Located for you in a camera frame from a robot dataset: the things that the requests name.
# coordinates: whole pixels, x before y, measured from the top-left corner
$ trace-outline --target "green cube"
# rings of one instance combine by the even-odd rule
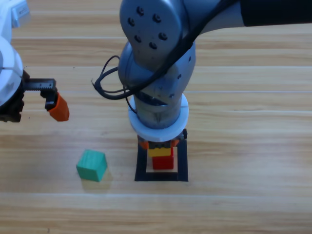
[[[81,179],[100,182],[107,168],[105,154],[85,150],[76,168]]]

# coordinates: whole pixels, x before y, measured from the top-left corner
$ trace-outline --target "orange part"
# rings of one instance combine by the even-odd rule
[[[148,141],[140,142],[139,144],[140,144],[140,146],[142,147],[143,150],[148,150],[149,149]]]
[[[179,140],[172,140],[171,141],[171,147],[175,147],[175,146],[177,146],[178,144],[179,144]]]
[[[48,112],[50,113],[50,116],[58,122],[67,121],[69,119],[69,109],[67,102],[59,93],[56,106]]]

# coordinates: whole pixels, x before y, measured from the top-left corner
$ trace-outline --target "yellow lego brick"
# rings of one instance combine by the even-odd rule
[[[150,157],[161,157],[161,156],[170,156],[171,155],[171,148],[161,148],[161,149],[149,149],[148,155]]]

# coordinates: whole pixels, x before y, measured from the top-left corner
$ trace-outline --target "red block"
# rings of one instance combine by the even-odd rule
[[[154,170],[172,170],[174,168],[174,149],[171,148],[170,156],[153,157]]]

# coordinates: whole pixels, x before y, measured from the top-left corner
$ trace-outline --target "wooden plank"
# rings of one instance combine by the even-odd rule
[[[102,66],[120,55],[127,39],[13,39],[27,66]],[[270,46],[197,41],[197,66],[310,66],[312,45],[272,42]]]
[[[304,196],[312,194],[311,107],[306,94],[187,94],[189,180],[136,183],[137,137],[125,101],[65,93],[70,121],[26,96],[19,125],[0,133],[0,192]],[[106,153],[101,183],[81,181],[84,149]]]
[[[311,205],[293,197],[0,194],[0,232],[310,234]]]
[[[95,92],[91,79],[95,82],[102,67],[26,67],[25,70],[33,78],[55,78],[62,91]],[[309,92],[311,74],[312,67],[308,66],[196,67],[186,91]],[[107,90],[120,89],[117,72],[107,76],[102,85]]]
[[[125,37],[118,12],[33,13],[30,23],[13,30],[14,38]]]
[[[31,11],[118,11],[122,0],[28,0]]]

